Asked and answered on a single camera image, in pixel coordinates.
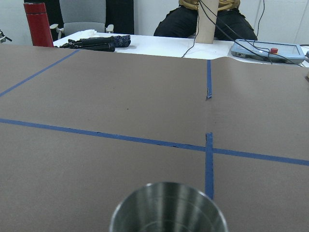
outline black pants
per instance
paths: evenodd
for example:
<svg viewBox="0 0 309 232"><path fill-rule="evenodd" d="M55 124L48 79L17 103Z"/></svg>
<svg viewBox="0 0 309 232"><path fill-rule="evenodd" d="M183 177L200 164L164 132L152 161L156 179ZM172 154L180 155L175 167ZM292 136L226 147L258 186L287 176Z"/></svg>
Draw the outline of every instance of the black pants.
<svg viewBox="0 0 309 232"><path fill-rule="evenodd" d="M190 10L183 6L171 11L166 18L160 22L154 32L154 36L188 38L193 35L197 29L197 11ZM219 11L216 24L233 40L246 39L257 40L253 28L238 9L229 11ZM219 29L215 29L214 36L218 40L230 40Z"/></svg>

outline red bottle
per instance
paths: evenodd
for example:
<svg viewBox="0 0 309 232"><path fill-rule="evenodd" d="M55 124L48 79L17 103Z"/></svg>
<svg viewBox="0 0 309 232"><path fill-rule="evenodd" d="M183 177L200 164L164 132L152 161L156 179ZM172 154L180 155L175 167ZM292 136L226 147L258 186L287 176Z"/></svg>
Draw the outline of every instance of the red bottle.
<svg viewBox="0 0 309 232"><path fill-rule="evenodd" d="M24 3L33 46L54 47L45 3Z"/></svg>

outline wooden post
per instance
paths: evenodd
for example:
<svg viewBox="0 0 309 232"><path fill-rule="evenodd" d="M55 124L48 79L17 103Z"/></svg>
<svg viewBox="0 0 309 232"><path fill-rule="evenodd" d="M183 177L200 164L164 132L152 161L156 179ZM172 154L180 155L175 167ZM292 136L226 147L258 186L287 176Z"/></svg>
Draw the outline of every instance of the wooden post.
<svg viewBox="0 0 309 232"><path fill-rule="evenodd" d="M219 0L203 0L203 2L206 4L206 6L211 9L212 12L214 12L217 16L218 13L218 6L219 6ZM214 37L214 30L215 25L206 17L202 7L203 3L199 3L198 6L198 15L199 15L199 21L197 25L197 37L196 42L202 43L202 44L212 44L213 43L213 37ZM211 13L206 6L203 5L203 8L208 15L208 17L213 21L216 22L216 16Z"/></svg>

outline metal cylinder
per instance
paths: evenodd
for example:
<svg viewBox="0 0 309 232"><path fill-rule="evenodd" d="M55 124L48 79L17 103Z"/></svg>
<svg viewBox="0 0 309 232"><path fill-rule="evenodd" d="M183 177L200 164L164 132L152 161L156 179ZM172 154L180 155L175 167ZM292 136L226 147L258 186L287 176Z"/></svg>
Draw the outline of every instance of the metal cylinder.
<svg viewBox="0 0 309 232"><path fill-rule="evenodd" d="M45 3L24 3L33 46L54 47Z"/></svg>
<svg viewBox="0 0 309 232"><path fill-rule="evenodd" d="M225 218L201 191L179 183L148 184L121 202L109 232L228 232Z"/></svg>

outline blue tape strip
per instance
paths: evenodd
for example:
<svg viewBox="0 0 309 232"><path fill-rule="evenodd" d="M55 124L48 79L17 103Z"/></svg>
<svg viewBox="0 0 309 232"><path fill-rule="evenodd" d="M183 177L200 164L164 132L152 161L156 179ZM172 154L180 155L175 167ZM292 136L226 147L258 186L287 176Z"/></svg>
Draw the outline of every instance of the blue tape strip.
<svg viewBox="0 0 309 232"><path fill-rule="evenodd" d="M211 60L207 60L207 97L212 98L212 83L211 83Z"/></svg>
<svg viewBox="0 0 309 232"><path fill-rule="evenodd" d="M48 69L50 69L50 68L54 67L55 65L57 65L57 64L59 64L59 63L61 63L62 61L66 60L67 58L69 58L69 57L73 56L73 55L74 55L75 53L77 53L77 52L79 52L79 50L75 50L74 52L72 52L71 54L67 55L66 57L64 57L64 58L62 58L62 59L60 59L60 60L56 61L55 63L53 63L53 64L49 65L48 67L46 67L46 68L42 69L41 71L38 71L37 73L35 73L35 74L31 75L30 77L28 77L28 78L26 78L25 80L23 80L23 81L19 82L18 84L16 84L16 85L14 85L14 86L10 87L10 88L9 88L9 89L7 89L6 91L4 91L4 92L0 93L0 97L2 97L3 95L7 94L8 92L11 92L13 89L15 89L15 88L19 87L20 85L22 85L23 83L25 83L25 82L27 82L27 81L31 80L32 78L36 77L37 75L39 75L39 74L41 74L41 73L45 72L46 70L48 70Z"/></svg>
<svg viewBox="0 0 309 232"><path fill-rule="evenodd" d="M212 133L206 134L206 171L205 171L205 193L213 199L213 142Z"/></svg>
<svg viewBox="0 0 309 232"><path fill-rule="evenodd" d="M119 134L108 134L108 133L102 133L102 132L90 131L90 130L79 130L79 129L72 129L72 128L66 128L66 127L50 126L50 125L45 125L45 124L16 121L16 120L4 119L4 118L0 118L0 123L40 128L40 129L48 129L48 130L53 130L53 131L57 130L57 131L68 132L68 133L83 134L83 135L90 135L90 136L96 136L96 137L131 141L131 142L136 142L136 143L169 146L169 147L176 147L176 148L188 149L188 150L193 150L193 151L205 152L205 147L203 146L172 143L172 142L165 142L165 141L152 140L152 139L143 139L143 138L131 137L131 136L125 136L125 135L119 135Z"/></svg>
<svg viewBox="0 0 309 232"><path fill-rule="evenodd" d="M217 148L214 148L213 152L215 154L238 156L238 157L252 158L252 159L258 159L258 160L259 159L269 160L269 161L276 161L276 162L281 162L281 163L309 166L309 160L303 160L303 159L300 160L300 159L292 159L292 158L285 158L285 157L278 157L278 156L268 156L268 155L262 155L262 154L233 151L233 150L224 150L224 149L217 149Z"/></svg>

